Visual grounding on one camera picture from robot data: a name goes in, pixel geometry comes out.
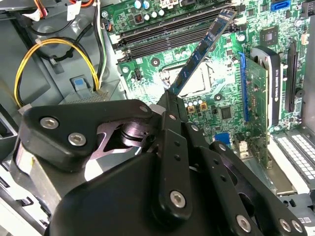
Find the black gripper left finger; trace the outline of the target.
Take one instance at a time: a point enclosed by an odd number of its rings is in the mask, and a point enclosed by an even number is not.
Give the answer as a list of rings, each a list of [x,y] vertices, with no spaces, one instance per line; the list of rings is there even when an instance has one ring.
[[[152,107],[133,99],[26,111],[18,150],[37,161],[28,176],[52,217],[71,190],[147,152],[163,130],[181,129],[177,98],[166,92]]]

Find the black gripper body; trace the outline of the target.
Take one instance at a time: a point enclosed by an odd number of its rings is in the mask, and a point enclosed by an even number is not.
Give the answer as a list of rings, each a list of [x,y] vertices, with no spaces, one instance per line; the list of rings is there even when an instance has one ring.
[[[221,236],[218,201],[181,129],[71,190],[59,203],[50,236]]]

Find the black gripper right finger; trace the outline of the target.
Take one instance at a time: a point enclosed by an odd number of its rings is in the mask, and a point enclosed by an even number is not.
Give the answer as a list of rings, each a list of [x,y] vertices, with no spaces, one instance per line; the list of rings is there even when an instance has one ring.
[[[215,222],[222,236],[305,236],[298,218],[228,148],[215,141],[208,144],[201,130],[188,121],[186,108],[177,98],[179,116],[189,141],[193,160],[210,178],[218,201]]]

